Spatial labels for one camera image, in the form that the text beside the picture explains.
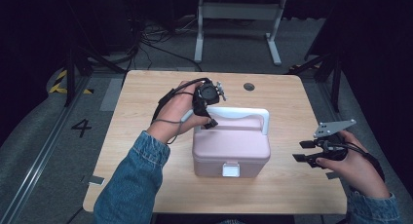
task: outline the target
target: person's right hand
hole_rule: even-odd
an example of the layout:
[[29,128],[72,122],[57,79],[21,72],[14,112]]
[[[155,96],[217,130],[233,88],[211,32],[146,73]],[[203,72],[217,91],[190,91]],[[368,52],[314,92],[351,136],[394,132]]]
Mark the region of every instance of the person's right hand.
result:
[[[182,81],[179,86],[186,84],[187,81]],[[195,88],[202,85],[203,83],[196,83],[185,87],[175,95],[159,112],[158,119],[173,121],[179,123],[181,118],[192,109],[192,95],[187,93],[194,93]],[[197,116],[192,114],[189,119],[182,123],[182,126],[179,124],[172,124],[166,122],[156,122],[152,124],[147,132],[160,140],[163,143],[168,143],[168,141],[178,134],[182,134],[192,129],[195,126],[201,126],[208,123],[208,117]]]
[[[350,142],[367,150],[348,131],[340,131],[345,142]],[[376,169],[361,154],[349,149],[346,158],[342,161],[332,161],[326,158],[317,158],[317,164],[339,173],[346,181],[361,194],[372,198],[389,198],[389,190]]]

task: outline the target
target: denim jacket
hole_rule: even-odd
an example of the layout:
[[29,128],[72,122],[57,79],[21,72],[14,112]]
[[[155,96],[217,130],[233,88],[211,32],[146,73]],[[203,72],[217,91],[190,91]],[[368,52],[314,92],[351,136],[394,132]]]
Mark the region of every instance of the denim jacket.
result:
[[[143,131],[94,204],[94,223],[150,223],[170,149]],[[401,223],[395,197],[348,199],[349,223]]]

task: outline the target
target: pink box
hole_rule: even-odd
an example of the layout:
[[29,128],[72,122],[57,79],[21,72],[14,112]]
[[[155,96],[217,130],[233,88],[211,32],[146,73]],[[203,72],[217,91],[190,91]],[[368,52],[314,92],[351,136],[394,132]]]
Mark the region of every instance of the pink box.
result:
[[194,130],[195,173],[213,177],[257,176],[271,157],[268,111],[232,107],[209,107],[207,111],[218,126]]

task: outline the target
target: box latch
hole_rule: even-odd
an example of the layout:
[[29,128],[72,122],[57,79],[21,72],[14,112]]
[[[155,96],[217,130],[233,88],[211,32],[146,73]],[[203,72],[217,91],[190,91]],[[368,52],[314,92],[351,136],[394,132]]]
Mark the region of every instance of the box latch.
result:
[[240,165],[239,164],[224,164],[222,166],[222,176],[240,177]]

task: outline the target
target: wooden table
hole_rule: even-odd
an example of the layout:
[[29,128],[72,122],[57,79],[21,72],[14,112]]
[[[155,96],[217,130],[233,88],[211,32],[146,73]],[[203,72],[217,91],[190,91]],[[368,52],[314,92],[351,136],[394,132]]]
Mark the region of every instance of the wooden table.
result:
[[[123,86],[94,175],[110,180],[141,131],[146,130],[158,100],[180,81],[208,77],[222,82],[227,101],[214,106],[265,108],[270,112],[271,159],[255,178],[199,177],[192,158],[192,131],[171,145],[164,182],[154,212],[343,214],[346,195],[329,170],[296,163],[292,154],[313,154],[299,141],[312,139],[318,126],[300,79],[286,75],[131,71]],[[255,86],[252,92],[245,83]],[[91,185],[84,209],[93,211],[104,185]]]

